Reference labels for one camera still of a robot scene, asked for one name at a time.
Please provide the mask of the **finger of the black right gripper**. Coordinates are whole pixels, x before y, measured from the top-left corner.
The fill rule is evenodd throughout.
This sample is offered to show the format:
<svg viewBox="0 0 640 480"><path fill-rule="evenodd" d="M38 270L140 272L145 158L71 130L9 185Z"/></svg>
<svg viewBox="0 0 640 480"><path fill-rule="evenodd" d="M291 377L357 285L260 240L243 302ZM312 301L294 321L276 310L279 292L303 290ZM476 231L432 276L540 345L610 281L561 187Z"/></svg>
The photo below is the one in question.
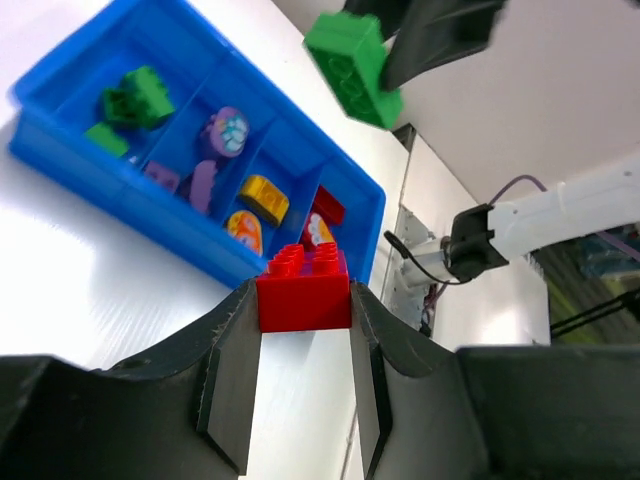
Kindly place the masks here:
<svg viewBox="0 0 640 480"><path fill-rule="evenodd" d="M463 59L489 46L503 0L356 0L344 10L380 21L393 46L380 87L393 91L416 76Z"/></svg>

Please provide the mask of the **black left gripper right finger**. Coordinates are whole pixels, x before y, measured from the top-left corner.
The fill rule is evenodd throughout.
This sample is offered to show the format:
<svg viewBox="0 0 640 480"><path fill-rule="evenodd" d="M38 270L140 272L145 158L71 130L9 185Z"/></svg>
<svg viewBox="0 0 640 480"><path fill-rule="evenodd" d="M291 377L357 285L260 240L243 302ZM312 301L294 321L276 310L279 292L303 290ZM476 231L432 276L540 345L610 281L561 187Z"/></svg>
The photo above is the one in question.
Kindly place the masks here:
<svg viewBox="0 0 640 480"><path fill-rule="evenodd" d="M351 285L353 375L368 479L635 479L639 351L451 352Z"/></svg>

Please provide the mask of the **yellow flower lego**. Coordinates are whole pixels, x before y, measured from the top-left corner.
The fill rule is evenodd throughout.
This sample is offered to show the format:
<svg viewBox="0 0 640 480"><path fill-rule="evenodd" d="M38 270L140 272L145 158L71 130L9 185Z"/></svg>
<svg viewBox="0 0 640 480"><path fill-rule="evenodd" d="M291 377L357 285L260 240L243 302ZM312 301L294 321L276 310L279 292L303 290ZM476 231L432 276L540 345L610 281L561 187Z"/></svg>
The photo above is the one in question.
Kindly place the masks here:
<svg viewBox="0 0 640 480"><path fill-rule="evenodd" d="M226 230L255 254L263 255L262 227L258 217L248 210L238 210L227 220Z"/></svg>

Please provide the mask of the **purple curved lego brick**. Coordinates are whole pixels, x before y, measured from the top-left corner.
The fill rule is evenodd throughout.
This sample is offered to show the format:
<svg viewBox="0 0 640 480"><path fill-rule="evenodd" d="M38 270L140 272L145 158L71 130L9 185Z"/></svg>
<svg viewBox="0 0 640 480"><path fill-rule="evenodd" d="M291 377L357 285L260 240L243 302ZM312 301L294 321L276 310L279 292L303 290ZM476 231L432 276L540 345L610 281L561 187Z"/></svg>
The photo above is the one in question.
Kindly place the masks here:
<svg viewBox="0 0 640 480"><path fill-rule="evenodd" d="M146 165L144 175L170 193L176 192L181 181L178 173L155 161Z"/></svg>

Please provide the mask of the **yellow lego piece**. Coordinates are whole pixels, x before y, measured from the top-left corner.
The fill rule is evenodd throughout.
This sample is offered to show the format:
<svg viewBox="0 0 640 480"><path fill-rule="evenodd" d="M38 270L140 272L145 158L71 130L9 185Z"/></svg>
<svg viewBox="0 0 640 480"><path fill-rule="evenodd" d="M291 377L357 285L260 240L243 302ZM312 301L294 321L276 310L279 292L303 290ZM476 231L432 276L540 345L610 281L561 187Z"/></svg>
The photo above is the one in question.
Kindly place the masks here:
<svg viewBox="0 0 640 480"><path fill-rule="evenodd" d="M275 228L282 224L290 206L289 198L273 182L257 174L246 179L238 197Z"/></svg>

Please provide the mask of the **purple flower lego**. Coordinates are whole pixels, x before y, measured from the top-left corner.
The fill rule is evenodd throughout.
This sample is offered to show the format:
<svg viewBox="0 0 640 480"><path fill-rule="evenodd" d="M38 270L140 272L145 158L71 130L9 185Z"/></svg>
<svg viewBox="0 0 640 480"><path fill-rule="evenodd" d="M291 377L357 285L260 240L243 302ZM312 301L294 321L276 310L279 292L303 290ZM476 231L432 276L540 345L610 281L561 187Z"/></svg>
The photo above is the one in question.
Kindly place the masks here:
<svg viewBox="0 0 640 480"><path fill-rule="evenodd" d="M210 158L235 158L244 150L249 131L245 115L224 106L210 117L200 133L202 151Z"/></svg>

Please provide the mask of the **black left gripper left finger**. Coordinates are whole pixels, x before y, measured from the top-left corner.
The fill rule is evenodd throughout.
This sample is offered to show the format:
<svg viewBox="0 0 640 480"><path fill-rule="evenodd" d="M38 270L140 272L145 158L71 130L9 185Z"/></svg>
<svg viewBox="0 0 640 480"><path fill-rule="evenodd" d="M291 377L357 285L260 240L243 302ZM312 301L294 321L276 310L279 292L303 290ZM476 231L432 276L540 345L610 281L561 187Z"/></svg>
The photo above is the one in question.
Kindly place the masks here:
<svg viewBox="0 0 640 480"><path fill-rule="evenodd" d="M107 370L1 360L5 479L236 479L247 471L261 348L247 281Z"/></svg>

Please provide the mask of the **green lego brick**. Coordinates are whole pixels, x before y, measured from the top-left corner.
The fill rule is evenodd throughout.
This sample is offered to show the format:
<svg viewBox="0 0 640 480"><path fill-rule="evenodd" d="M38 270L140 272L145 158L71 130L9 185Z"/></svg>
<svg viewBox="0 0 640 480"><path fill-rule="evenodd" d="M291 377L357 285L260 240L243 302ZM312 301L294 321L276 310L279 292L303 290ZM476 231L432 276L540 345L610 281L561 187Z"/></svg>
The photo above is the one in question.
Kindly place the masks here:
<svg viewBox="0 0 640 480"><path fill-rule="evenodd" d="M348 117L381 129L394 126L404 102L398 89L380 87L387 50L375 16L322 13L304 45Z"/></svg>
<svg viewBox="0 0 640 480"><path fill-rule="evenodd" d="M102 92L106 121L114 127L155 130L175 112L169 90L155 69L144 65Z"/></svg>

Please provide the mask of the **red flower lego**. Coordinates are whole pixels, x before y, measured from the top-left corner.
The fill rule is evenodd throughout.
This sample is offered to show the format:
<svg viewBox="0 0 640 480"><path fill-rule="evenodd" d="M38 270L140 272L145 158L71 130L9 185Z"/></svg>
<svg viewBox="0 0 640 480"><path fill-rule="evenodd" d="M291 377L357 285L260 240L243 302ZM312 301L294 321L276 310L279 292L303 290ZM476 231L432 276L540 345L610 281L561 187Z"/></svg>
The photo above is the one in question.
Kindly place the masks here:
<svg viewBox="0 0 640 480"><path fill-rule="evenodd" d="M335 238L323 217L314 211L307 216L300 243L306 252L315 251L316 248L325 243L334 243Z"/></svg>

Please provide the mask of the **red bottom lego brick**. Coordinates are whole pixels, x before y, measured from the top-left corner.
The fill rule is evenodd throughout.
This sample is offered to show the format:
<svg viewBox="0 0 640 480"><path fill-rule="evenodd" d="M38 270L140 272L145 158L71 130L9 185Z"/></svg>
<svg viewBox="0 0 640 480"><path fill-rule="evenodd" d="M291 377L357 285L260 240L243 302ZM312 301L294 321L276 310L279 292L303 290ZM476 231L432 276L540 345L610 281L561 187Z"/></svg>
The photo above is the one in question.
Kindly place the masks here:
<svg viewBox="0 0 640 480"><path fill-rule="evenodd" d="M263 333L348 329L352 325L350 278L344 252L323 243L307 252L283 247L256 279Z"/></svg>

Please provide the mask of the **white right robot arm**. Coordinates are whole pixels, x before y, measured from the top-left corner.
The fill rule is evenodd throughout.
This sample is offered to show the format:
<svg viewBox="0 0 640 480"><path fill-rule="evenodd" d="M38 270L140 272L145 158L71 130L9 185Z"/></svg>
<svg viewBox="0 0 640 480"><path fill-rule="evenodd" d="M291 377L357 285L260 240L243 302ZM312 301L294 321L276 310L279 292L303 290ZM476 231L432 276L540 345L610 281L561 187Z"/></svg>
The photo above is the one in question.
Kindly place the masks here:
<svg viewBox="0 0 640 480"><path fill-rule="evenodd" d="M504 1L348 1L343 10L373 15L394 44L375 85L384 92L437 67L479 54L505 13ZM458 213L450 233L409 249L391 232L405 275L464 284L482 273L558 242L605 231L639 218L639 156L611 160L592 173L542 187L528 197L492 200Z"/></svg>

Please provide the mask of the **green top lego brick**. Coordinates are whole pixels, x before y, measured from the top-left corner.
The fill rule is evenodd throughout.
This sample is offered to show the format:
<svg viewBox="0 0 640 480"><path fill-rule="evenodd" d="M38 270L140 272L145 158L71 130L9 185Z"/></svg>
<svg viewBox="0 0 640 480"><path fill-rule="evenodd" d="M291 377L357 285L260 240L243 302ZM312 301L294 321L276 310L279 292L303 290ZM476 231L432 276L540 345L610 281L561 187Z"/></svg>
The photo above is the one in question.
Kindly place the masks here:
<svg viewBox="0 0 640 480"><path fill-rule="evenodd" d="M404 102L398 89L380 87L387 50L375 16L322 13L304 45L348 117L381 129L394 126Z"/></svg>

